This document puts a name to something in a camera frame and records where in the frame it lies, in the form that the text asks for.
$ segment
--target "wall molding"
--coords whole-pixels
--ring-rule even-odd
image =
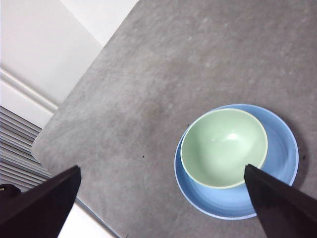
[[[39,104],[41,107],[54,113],[58,109],[58,105],[37,92],[34,88],[30,87],[24,83],[19,78],[15,77],[12,73],[8,72],[3,67],[0,68],[1,80],[7,84],[7,86],[15,89],[16,91],[22,93],[35,103]]]

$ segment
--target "stone-textured surface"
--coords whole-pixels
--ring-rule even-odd
[[[129,238],[264,238],[257,220],[192,207],[173,170],[187,124],[225,104],[280,115],[300,149],[295,186],[317,198],[317,3],[142,0],[40,133],[33,155],[78,164],[79,198]]]

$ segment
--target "light green ceramic bowl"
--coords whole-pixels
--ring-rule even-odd
[[[244,168],[261,168],[267,153],[267,135],[261,122],[239,109],[220,109],[202,115],[188,128],[181,161],[196,182],[212,188],[244,183]]]

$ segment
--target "white floor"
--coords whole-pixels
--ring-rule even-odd
[[[112,238],[113,236],[75,203],[58,236],[58,238],[71,237]]]

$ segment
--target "blue saucer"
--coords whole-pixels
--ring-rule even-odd
[[[271,111],[254,105],[233,104],[216,109],[221,108],[242,109],[261,121],[268,137],[268,152],[262,170],[292,185],[299,155],[295,137],[287,124]],[[256,216],[245,184],[229,189],[214,189],[194,182],[186,174],[180,159],[183,136],[175,153],[174,169],[178,186],[186,199],[201,212],[220,219],[242,220]]]

